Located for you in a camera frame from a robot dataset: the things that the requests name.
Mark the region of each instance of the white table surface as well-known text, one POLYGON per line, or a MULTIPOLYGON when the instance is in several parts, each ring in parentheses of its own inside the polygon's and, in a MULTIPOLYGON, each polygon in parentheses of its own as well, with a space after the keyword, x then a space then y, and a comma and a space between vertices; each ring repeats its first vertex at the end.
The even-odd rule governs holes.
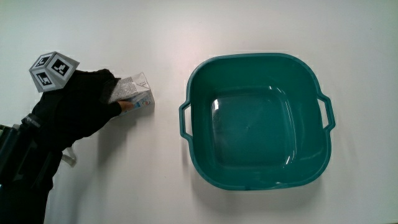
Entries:
POLYGON ((77 141, 46 223, 398 222, 398 1, 0 1, 0 123, 40 95, 28 69, 57 50, 80 70, 143 71, 156 104, 77 141), (196 172, 179 134, 191 72, 215 55, 283 52, 332 99, 326 171, 311 184, 230 192, 196 172))

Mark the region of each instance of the gloved hand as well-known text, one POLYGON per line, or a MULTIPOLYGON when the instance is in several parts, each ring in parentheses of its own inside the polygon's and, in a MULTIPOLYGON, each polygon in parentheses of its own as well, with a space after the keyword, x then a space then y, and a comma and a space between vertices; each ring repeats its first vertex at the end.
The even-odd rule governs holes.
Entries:
POLYGON ((36 143, 42 149, 62 151, 97 132, 112 117, 132 109, 130 102, 104 102, 104 88, 111 89, 116 82, 107 69, 76 70, 63 89, 45 92, 32 111, 43 124, 34 134, 36 143))

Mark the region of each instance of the teal plastic basin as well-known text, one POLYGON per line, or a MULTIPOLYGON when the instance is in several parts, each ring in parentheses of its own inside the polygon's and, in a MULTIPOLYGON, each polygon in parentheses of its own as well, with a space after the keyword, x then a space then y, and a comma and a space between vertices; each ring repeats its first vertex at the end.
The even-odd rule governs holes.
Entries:
POLYGON ((308 184, 330 160, 331 101, 311 69, 291 55, 227 55, 203 62, 191 74, 179 113, 193 165, 222 189, 308 184), (325 128, 318 100, 325 103, 325 128), (192 135, 185 130, 189 106, 192 135))

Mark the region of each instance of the white cube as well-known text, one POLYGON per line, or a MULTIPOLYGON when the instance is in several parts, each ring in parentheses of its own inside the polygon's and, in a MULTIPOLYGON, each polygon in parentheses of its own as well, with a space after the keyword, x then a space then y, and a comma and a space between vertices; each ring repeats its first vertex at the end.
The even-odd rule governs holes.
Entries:
POLYGON ((39 93, 63 88, 79 62, 58 52, 41 55, 29 69, 39 93))

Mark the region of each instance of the black sleeve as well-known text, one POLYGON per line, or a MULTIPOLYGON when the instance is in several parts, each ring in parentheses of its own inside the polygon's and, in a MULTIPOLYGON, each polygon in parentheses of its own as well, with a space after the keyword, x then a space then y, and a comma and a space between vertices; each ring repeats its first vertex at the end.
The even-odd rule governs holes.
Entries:
POLYGON ((49 192, 33 190, 22 180, 0 187, 0 223, 43 223, 49 192))

